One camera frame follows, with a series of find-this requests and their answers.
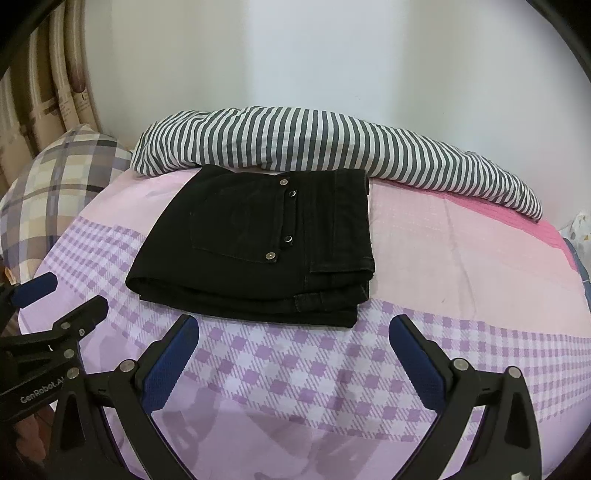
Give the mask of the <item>black denim pants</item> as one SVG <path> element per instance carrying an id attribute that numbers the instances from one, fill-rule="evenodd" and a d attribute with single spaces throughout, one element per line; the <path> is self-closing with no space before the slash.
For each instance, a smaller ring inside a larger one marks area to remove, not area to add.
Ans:
<path id="1" fill-rule="evenodd" d="M 201 315 L 351 328 L 376 269 L 369 193 L 358 169 L 201 168 L 156 220 L 126 287 Z"/>

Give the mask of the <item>plaid beige purple pillow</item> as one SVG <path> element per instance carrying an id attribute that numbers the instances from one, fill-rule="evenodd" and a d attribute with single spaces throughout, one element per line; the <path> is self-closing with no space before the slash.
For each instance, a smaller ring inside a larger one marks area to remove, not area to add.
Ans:
<path id="1" fill-rule="evenodd" d="M 35 276 L 69 225 L 130 160 L 119 141 L 79 125 L 23 169 L 1 200 L 1 257 L 17 282 Z"/>

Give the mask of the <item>pink purple plaid bedsheet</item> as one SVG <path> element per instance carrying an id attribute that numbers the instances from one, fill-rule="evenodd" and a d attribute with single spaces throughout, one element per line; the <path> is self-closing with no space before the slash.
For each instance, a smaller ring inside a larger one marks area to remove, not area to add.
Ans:
<path id="1" fill-rule="evenodd" d="M 590 422 L 590 311 L 561 235 L 474 199 L 370 184 L 376 273 L 352 329 L 201 318 L 155 421 L 199 479 L 389 479 L 434 420 L 388 339 L 519 367 L 552 472 Z"/>

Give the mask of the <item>striped beige headboard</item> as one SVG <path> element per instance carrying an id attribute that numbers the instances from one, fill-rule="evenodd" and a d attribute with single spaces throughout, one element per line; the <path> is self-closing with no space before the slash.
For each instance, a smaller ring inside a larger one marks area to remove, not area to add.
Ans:
<path id="1" fill-rule="evenodd" d="M 34 157 L 82 124 L 90 94 L 80 0 L 1 3 L 1 192 Z"/>

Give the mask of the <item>white spotted cloth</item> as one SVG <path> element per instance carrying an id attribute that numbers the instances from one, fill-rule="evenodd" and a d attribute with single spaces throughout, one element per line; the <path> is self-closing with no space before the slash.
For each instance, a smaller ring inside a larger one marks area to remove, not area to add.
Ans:
<path id="1" fill-rule="evenodd" d="M 591 248 L 591 213 L 578 213 L 568 226 L 560 230 L 561 235 L 570 241 L 580 256 L 589 255 Z"/>

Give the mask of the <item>grey white striped blanket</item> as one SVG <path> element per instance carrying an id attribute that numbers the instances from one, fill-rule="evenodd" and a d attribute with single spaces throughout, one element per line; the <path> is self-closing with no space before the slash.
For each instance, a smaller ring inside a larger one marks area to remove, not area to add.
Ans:
<path id="1" fill-rule="evenodd" d="M 148 126 L 131 156 L 132 169 L 146 177 L 205 165 L 276 172 L 362 169 L 370 178 L 486 200 L 535 222 L 543 217 L 532 188 L 486 157 L 332 111 L 180 111 Z"/>

